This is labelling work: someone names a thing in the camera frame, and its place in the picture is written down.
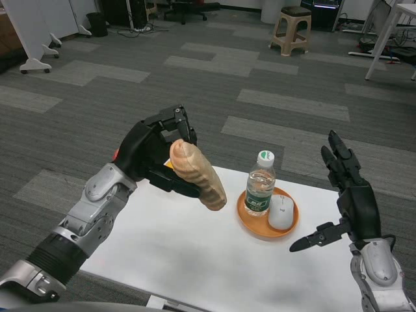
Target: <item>bottle cap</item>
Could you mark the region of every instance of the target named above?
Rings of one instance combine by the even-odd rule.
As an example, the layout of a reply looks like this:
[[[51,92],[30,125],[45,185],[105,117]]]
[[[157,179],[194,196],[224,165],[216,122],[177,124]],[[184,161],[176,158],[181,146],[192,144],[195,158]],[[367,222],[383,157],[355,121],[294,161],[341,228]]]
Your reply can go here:
[[[271,151],[261,151],[257,156],[257,162],[260,166],[269,168],[273,166],[274,154]]]

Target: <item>office chair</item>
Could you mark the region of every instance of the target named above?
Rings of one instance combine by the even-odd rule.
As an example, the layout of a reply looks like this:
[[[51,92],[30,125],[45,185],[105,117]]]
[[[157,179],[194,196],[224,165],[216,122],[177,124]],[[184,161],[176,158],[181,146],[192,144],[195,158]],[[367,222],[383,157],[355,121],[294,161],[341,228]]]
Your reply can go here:
[[[180,13],[182,16],[182,25],[186,24],[185,21],[185,14],[186,13],[193,13],[196,15],[202,16],[202,20],[206,21],[207,16],[203,12],[200,12],[200,10],[204,7],[204,5],[199,5],[199,0],[168,0],[169,7],[171,8],[169,11],[166,11],[164,13],[163,19],[166,21],[167,14],[176,14]]]

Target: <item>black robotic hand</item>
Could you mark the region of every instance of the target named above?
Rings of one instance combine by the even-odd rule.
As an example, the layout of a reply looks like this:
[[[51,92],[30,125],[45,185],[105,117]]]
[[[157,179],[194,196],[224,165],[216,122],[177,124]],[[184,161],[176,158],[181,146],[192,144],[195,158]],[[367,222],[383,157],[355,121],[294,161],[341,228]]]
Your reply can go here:
[[[328,222],[318,226],[314,234],[293,243],[291,252],[314,245],[325,246],[341,239],[344,233],[348,233],[353,242],[381,237],[376,198],[370,183],[359,174],[361,166],[354,152],[345,146],[333,130],[328,141],[332,151],[323,146],[320,152],[330,171],[328,178],[332,186],[339,189],[337,205],[342,218],[338,225]]]
[[[172,142],[179,138],[196,145],[196,133],[189,125],[187,112],[182,106],[161,110],[136,123],[124,138],[113,163],[133,181],[148,179],[167,192],[174,190],[197,198],[199,188],[164,165],[169,159]]]

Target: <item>white computer mouse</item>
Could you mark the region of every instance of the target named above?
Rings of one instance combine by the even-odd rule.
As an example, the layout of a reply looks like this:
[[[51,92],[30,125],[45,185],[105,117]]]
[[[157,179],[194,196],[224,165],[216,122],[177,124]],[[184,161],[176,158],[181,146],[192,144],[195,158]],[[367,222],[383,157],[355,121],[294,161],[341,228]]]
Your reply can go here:
[[[268,213],[268,223],[275,229],[289,229],[293,223],[294,203],[290,197],[273,195]]]

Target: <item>orange tray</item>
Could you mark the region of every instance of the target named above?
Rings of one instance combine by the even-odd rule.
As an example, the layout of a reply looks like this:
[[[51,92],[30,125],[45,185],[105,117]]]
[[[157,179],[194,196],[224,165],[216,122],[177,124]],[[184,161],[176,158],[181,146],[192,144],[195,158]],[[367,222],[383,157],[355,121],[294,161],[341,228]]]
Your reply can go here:
[[[284,190],[275,187],[273,194],[275,195],[284,195],[287,197],[292,198],[289,194],[287,194]],[[239,213],[240,219],[242,223],[248,228],[250,231],[264,237],[281,237],[289,234],[298,224],[299,221],[299,208],[296,202],[293,200],[294,203],[294,215],[293,215],[293,224],[289,229],[281,230],[275,229],[268,223],[268,213],[264,216],[250,216],[246,209],[244,208],[244,199],[246,197],[246,191],[244,191],[237,201],[237,211]]]

